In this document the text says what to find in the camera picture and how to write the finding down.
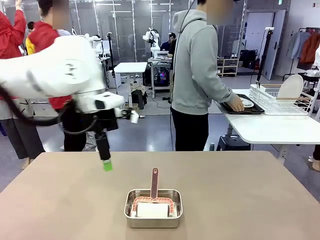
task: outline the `stainless steel container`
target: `stainless steel container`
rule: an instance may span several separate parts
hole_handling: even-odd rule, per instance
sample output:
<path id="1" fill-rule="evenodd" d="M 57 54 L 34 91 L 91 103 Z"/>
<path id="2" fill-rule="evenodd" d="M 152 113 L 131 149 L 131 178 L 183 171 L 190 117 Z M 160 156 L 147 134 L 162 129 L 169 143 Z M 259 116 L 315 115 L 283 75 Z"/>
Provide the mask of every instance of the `stainless steel container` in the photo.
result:
<path id="1" fill-rule="evenodd" d="M 124 215 L 129 227 L 138 229 L 173 229 L 177 228 L 183 214 L 181 194 L 175 189 L 158 189 L 159 198 L 169 198 L 173 200 L 173 215 L 166 218 L 141 218 L 132 217 L 132 207 L 137 197 L 150 197 L 150 189 L 131 190 L 125 201 Z"/>

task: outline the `person in red jacket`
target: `person in red jacket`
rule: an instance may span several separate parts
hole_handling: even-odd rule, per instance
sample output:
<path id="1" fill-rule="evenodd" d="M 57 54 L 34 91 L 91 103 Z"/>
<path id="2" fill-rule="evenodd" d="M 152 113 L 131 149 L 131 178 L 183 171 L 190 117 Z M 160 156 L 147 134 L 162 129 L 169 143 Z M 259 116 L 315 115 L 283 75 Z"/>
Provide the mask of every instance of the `person in red jacket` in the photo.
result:
<path id="1" fill-rule="evenodd" d="M 35 30 L 29 35 L 31 43 L 35 46 L 36 53 L 51 46 L 55 39 L 59 37 L 59 33 L 53 28 L 53 24 L 56 24 L 56 29 L 62 29 L 61 24 L 67 21 L 65 13 L 69 11 L 69 2 L 65 0 L 54 0 L 54 9 L 53 0 L 38 0 L 38 4 L 43 21 L 37 22 L 34 26 Z M 49 102 L 59 113 L 65 103 L 71 99 L 71 96 L 53 97 L 49 99 Z M 64 129 L 69 132 L 79 132 L 85 128 L 81 115 L 73 107 L 68 108 L 63 113 L 61 121 Z M 86 133 L 80 135 L 64 134 L 65 152 L 81 152 L 85 145 Z"/>
<path id="2" fill-rule="evenodd" d="M 19 45 L 24 40 L 27 23 L 21 10 L 21 0 L 15 1 L 15 8 L 13 26 L 11 26 L 9 19 L 0 12 L 0 59 L 22 56 Z M 13 101 L 23 111 L 24 115 L 33 117 L 34 111 L 29 101 L 16 97 L 13 97 Z M 0 100 L 0 122 L 18 158 L 25 159 L 22 169 L 27 167 L 32 159 L 45 151 L 37 128 L 26 125 L 20 119 L 17 119 L 4 100 Z"/>

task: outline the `open door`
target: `open door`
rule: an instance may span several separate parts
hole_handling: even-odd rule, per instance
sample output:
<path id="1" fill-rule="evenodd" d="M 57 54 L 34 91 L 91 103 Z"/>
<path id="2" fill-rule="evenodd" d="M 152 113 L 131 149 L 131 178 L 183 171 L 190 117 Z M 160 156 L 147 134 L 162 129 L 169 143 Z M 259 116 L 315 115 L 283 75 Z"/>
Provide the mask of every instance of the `open door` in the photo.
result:
<path id="1" fill-rule="evenodd" d="M 274 31 L 270 40 L 269 49 L 266 55 L 265 65 L 262 71 L 262 74 L 266 79 L 271 80 L 271 75 L 274 69 L 279 42 L 281 38 L 282 29 L 285 22 L 286 10 L 277 11 L 274 15 Z"/>

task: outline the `man in gray hoodie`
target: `man in gray hoodie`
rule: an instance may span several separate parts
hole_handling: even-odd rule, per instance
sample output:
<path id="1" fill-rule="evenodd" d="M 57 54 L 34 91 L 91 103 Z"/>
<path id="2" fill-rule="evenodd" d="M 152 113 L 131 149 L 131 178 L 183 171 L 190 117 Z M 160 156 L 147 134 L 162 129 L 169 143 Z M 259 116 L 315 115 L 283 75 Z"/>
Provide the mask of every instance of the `man in gray hoodie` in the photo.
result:
<path id="1" fill-rule="evenodd" d="M 244 110 L 241 99 L 217 76 L 218 34 L 214 23 L 228 15 L 238 0 L 197 0 L 195 10 L 177 12 L 173 26 L 179 37 L 174 59 L 171 112 L 176 151 L 203 151 L 209 135 L 212 100 Z"/>

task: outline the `yellow shirt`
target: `yellow shirt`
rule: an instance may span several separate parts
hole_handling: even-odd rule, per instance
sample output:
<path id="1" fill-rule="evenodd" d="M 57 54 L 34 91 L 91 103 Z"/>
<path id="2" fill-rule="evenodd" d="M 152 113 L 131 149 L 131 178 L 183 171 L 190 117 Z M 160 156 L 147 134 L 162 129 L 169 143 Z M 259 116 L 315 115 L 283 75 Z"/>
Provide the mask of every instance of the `yellow shirt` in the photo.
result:
<path id="1" fill-rule="evenodd" d="M 25 40 L 26 51 L 28 55 L 36 53 L 36 46 L 30 41 L 29 37 Z"/>

